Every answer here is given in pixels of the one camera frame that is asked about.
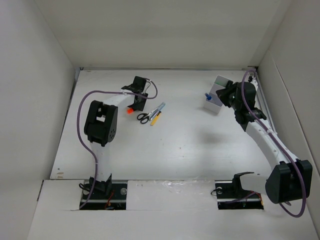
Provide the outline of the orange highlighter marker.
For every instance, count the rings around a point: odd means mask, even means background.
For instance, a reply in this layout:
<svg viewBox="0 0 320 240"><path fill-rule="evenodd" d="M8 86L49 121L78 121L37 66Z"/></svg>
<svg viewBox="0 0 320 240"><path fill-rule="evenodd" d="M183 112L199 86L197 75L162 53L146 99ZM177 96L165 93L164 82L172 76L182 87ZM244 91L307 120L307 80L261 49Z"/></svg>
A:
<svg viewBox="0 0 320 240"><path fill-rule="evenodd" d="M135 110L133 109L133 108L128 108L127 110L126 110L126 112L127 112L127 114L133 114L134 112L135 112Z"/></svg>

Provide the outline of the black handled scissors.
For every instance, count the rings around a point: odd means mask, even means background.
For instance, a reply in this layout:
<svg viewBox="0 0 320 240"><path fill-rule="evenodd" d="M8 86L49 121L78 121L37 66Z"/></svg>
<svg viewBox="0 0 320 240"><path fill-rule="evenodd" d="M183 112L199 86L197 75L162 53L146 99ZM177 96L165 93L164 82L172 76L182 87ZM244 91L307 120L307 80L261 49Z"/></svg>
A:
<svg viewBox="0 0 320 240"><path fill-rule="evenodd" d="M140 121L141 124L146 124L150 120L150 113L140 113L137 116L137 120Z"/></svg>

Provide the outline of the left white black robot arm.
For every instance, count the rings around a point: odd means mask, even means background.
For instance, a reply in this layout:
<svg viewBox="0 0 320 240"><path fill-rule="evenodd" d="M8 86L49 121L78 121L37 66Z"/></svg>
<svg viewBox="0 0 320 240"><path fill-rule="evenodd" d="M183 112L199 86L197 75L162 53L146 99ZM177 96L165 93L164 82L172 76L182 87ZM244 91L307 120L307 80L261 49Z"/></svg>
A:
<svg viewBox="0 0 320 240"><path fill-rule="evenodd" d="M107 144L116 136L118 113L120 110L143 111L146 101L157 97L147 93L148 87L153 84L148 78L135 76L133 82L123 86L120 91L93 90L80 101L76 117L77 136L94 159L94 175L89 178L88 183L80 185L84 191L89 192L88 196L104 199L111 194L112 173L108 167ZM83 127L90 143L88 146L81 137L80 116L84 102L93 94L106 94L111 97L103 101L93 100L89 105Z"/></svg>

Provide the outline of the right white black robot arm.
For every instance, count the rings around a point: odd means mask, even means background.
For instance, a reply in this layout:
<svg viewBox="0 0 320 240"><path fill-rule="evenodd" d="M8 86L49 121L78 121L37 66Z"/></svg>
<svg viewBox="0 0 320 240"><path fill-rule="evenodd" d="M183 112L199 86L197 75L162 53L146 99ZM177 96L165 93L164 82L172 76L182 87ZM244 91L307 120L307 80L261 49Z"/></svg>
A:
<svg viewBox="0 0 320 240"><path fill-rule="evenodd" d="M251 82L232 82L216 91L220 101L234 110L235 120L260 148L272 170L268 177L254 172L236 173L231 191L243 197L250 191L268 196L274 204L306 200L310 195L313 166L290 152L255 107L256 88Z"/></svg>

